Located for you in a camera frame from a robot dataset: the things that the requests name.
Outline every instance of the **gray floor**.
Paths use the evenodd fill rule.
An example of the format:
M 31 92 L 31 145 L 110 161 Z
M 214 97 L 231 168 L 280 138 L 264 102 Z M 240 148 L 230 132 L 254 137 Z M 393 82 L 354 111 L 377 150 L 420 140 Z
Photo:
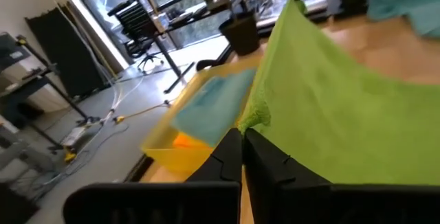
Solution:
M 136 74 L 138 72 L 135 69 L 128 70 L 128 75 Z M 193 68 L 186 79 L 190 80 L 194 74 L 195 69 Z M 161 104 L 165 99 L 172 100 L 176 98 L 183 89 L 183 84 L 179 84 L 172 93 L 163 94 L 163 90 L 175 79 L 175 74 L 170 70 L 121 83 L 123 93 L 126 94 L 142 80 L 140 86 L 129 97 L 125 98 L 117 108 L 116 115 L 128 115 Z M 105 89 L 81 102 L 80 107 L 88 115 L 102 117 L 109 110 L 112 100 L 113 89 Z M 142 155 L 140 144 L 165 112 L 166 108 L 161 107 L 133 117 L 119 125 L 108 123 L 102 132 L 89 143 L 87 149 L 93 151 L 101 141 L 115 131 L 126 128 L 126 125 L 129 125 L 129 129 L 108 139 L 84 168 L 58 183 L 40 201 L 41 210 L 28 223 L 63 223 L 62 206 L 65 199 L 73 191 L 90 183 L 123 180 Z M 77 119 L 79 119 L 77 113 L 64 110 L 43 116 L 37 121 L 37 124 L 41 128 L 48 128 L 47 132 L 55 139 L 62 139 L 74 127 Z M 25 129 L 22 135 L 32 137 L 33 145 L 40 149 L 48 146 L 48 143 L 33 131 Z M 83 159 L 78 159 L 75 162 L 76 164 L 71 166 L 71 169 L 75 168 L 81 161 Z

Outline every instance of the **wooden table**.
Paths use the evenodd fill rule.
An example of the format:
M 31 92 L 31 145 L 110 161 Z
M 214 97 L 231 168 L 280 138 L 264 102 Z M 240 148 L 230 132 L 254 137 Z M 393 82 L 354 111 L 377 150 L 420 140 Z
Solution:
M 420 38 L 402 18 L 370 23 L 365 16 L 321 25 L 322 31 L 359 63 L 381 74 L 408 82 L 440 84 L 440 43 Z M 266 44 L 243 58 L 263 56 Z M 231 56 L 230 63 L 242 59 Z M 141 182 L 178 182 L 165 168 L 154 164 Z M 243 177 L 241 223 L 253 223 L 249 192 Z

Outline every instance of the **yellow plastic container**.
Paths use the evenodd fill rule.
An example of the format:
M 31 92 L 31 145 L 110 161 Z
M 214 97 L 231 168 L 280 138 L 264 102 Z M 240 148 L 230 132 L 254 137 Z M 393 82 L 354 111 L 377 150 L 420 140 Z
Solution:
M 248 56 L 246 59 L 234 63 L 198 72 L 145 139 L 141 146 L 142 151 L 169 172 L 182 178 L 189 177 L 207 160 L 214 148 L 173 146 L 176 137 L 182 133 L 171 126 L 171 120 L 210 78 L 236 74 L 246 69 L 258 67 L 260 58 L 261 52 L 258 52 L 255 56 Z

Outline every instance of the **black mesh chair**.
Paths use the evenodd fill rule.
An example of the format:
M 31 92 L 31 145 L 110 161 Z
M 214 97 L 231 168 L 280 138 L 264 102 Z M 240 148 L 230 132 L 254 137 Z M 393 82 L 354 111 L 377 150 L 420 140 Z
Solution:
M 131 47 L 129 47 L 129 49 L 133 49 L 133 52 L 136 54 L 139 54 L 140 52 L 144 52 L 146 54 L 145 59 L 138 66 L 139 69 L 142 64 L 144 64 L 145 67 L 145 64 L 148 60 L 153 61 L 153 58 L 155 58 L 147 53 L 151 45 L 156 43 L 156 45 L 159 47 L 159 50 L 165 56 L 166 61 L 177 75 L 176 81 L 167 90 L 165 90 L 164 93 L 170 93 L 177 83 L 183 78 L 183 76 L 189 71 L 189 69 L 194 66 L 194 63 L 192 63 L 187 69 L 185 69 L 183 73 L 180 71 L 173 59 L 168 54 L 165 46 L 158 38 L 161 32 L 159 32 L 159 30 L 156 28 L 156 25 L 151 20 L 150 15 L 139 0 L 128 0 L 120 3 L 114 9 L 110 10 L 107 15 L 114 15 L 124 28 L 122 33 L 133 40 L 133 43 L 130 45 Z

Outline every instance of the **floor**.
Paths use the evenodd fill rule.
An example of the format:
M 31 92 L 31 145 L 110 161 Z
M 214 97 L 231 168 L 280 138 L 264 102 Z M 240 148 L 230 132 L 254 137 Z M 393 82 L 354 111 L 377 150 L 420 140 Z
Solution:
M 208 59 L 218 57 L 226 45 L 226 40 L 219 37 L 170 54 L 178 65 L 187 65 L 194 60 L 206 59 L 207 55 L 209 55 Z M 130 95 L 121 102 L 116 110 L 116 115 L 129 115 L 161 104 L 165 100 L 172 100 L 184 88 L 184 84 L 178 84 L 172 93 L 164 95 L 163 90 L 171 85 L 176 76 L 172 70 L 162 71 L 169 68 L 167 64 L 157 65 L 156 68 L 152 67 L 154 67 L 154 64 L 148 66 L 147 72 L 151 73 L 152 71 L 158 71 L 158 69 L 161 72 L 145 77 L 137 77 L 141 75 L 140 72 L 135 67 L 131 67 L 123 73 L 122 79 L 125 81 L 119 84 L 119 88 L 121 88 L 123 95 L 127 93 L 130 93 Z M 189 81 L 194 74 L 195 67 L 185 77 L 186 81 Z M 103 117 L 111 106 L 114 94 L 113 89 L 105 89 L 82 101 L 79 107 L 87 115 Z M 139 147 L 143 139 L 166 110 L 166 107 L 156 108 L 148 113 L 126 120 L 119 125 L 109 122 L 93 138 L 92 142 L 88 143 L 86 150 L 90 152 L 79 155 L 78 159 L 68 168 L 68 171 L 72 172 L 86 161 L 89 161 L 87 165 L 72 176 L 63 179 L 52 191 L 47 193 L 39 202 L 41 210 L 28 223 L 63 223 L 62 206 L 65 199 L 73 191 L 90 183 L 122 181 L 142 156 Z M 55 140 L 61 140 L 75 126 L 75 121 L 79 119 L 79 114 L 66 109 L 46 114 L 36 123 L 41 128 L 46 129 Z M 128 130 L 111 136 L 115 132 L 122 132 L 127 126 Z M 93 137 L 97 129 L 98 127 L 91 129 L 89 135 Z M 34 131 L 25 129 L 20 132 L 20 135 L 27 138 L 28 141 L 32 141 L 33 147 L 45 153 L 47 152 L 45 147 L 50 144 Z

